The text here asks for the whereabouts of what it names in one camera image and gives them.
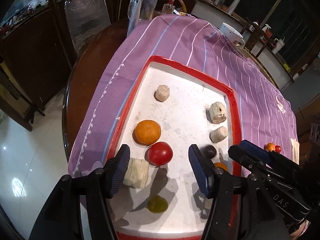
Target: purple tablecloth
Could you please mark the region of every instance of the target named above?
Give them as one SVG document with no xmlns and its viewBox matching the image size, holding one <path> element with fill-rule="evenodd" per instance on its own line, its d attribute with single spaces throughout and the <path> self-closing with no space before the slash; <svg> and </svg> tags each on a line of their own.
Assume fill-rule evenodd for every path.
<svg viewBox="0 0 320 240">
<path fill-rule="evenodd" d="M 262 148 L 273 142 L 292 159 L 295 116 L 279 90 L 210 23 L 165 15 L 138 25 L 106 66 L 71 151 L 70 175 L 78 177 L 96 161 L 94 168 L 104 162 L 124 104 L 151 55 L 178 61 L 230 86 L 238 103 L 242 139 Z"/>
</svg>

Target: metal bolt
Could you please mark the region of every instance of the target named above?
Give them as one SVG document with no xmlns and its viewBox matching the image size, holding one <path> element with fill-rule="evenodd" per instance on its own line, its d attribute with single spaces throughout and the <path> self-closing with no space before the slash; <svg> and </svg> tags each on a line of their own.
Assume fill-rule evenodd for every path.
<svg viewBox="0 0 320 240">
<path fill-rule="evenodd" d="M 252 179 L 252 180 L 257 180 L 257 179 L 258 179 L 258 177 L 257 177 L 255 174 L 253 174 L 253 173 L 251 173 L 251 174 L 249 175 L 249 178 Z"/>
<path fill-rule="evenodd" d="M 97 174 L 97 175 L 102 174 L 102 173 L 103 173 L 103 168 L 97 168 L 97 169 L 95 169 L 94 173 Z"/>
<path fill-rule="evenodd" d="M 70 177 L 71 177 L 70 175 L 66 174 L 66 175 L 62 176 L 61 180 L 62 181 L 67 181 Z"/>
<path fill-rule="evenodd" d="M 215 168 L 214 171 L 215 171 L 217 174 L 221 175 L 221 174 L 223 173 L 223 168 Z"/>
</svg>

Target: tile floor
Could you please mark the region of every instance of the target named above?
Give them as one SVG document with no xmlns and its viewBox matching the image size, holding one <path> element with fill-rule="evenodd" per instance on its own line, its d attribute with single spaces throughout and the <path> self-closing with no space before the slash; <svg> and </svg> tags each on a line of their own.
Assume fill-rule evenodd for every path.
<svg viewBox="0 0 320 240">
<path fill-rule="evenodd" d="M 8 116 L 0 122 L 0 204 L 27 240 L 33 224 L 57 181 L 67 174 L 62 140 L 63 92 L 36 113 L 29 132 Z M 86 210 L 81 206 L 85 240 L 91 239 Z"/>
</svg>

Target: small red fruit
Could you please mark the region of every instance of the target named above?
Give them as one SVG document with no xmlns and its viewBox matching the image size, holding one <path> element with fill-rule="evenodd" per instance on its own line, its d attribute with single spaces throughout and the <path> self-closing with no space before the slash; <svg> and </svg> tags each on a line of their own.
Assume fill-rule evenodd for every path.
<svg viewBox="0 0 320 240">
<path fill-rule="evenodd" d="M 167 164 L 172 157 L 172 149 L 166 142 L 157 142 L 148 149 L 148 160 L 155 166 Z"/>
<path fill-rule="evenodd" d="M 281 146 L 276 145 L 276 152 L 277 152 L 277 153 L 280 153 L 280 152 L 281 152 Z"/>
<path fill-rule="evenodd" d="M 275 151 L 276 150 L 276 146 L 273 143 L 268 143 L 265 147 L 265 150 L 268 150 L 270 152 Z"/>
</svg>

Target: tray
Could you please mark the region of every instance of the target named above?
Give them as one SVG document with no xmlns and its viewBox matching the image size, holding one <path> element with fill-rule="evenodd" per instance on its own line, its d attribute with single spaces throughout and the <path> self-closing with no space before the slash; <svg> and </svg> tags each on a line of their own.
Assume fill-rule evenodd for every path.
<svg viewBox="0 0 320 240">
<path fill-rule="evenodd" d="M 154 98 L 158 85 L 167 85 L 170 96 L 164 102 Z M 208 121 L 208 109 L 221 102 L 228 118 L 221 124 Z M 233 90 L 216 79 L 178 62 L 151 56 L 142 68 L 125 103 L 107 158 L 112 158 L 122 144 L 128 144 L 132 158 L 144 159 L 148 147 L 138 145 L 132 137 L 142 120 L 154 120 L 161 126 L 158 141 L 167 142 L 173 150 L 172 160 L 160 168 L 149 167 L 149 180 L 144 189 L 122 186 L 109 201 L 111 216 L 121 240 L 135 238 L 199 239 L 209 210 L 204 208 L 188 160 L 191 144 L 203 147 L 212 144 L 210 131 L 224 126 L 228 137 L 214 144 L 228 160 L 229 172 L 240 176 L 241 167 L 228 159 L 228 148 L 241 141 L 238 108 Z M 147 208 L 150 196 L 165 198 L 169 207 L 164 213 L 151 213 Z"/>
</svg>

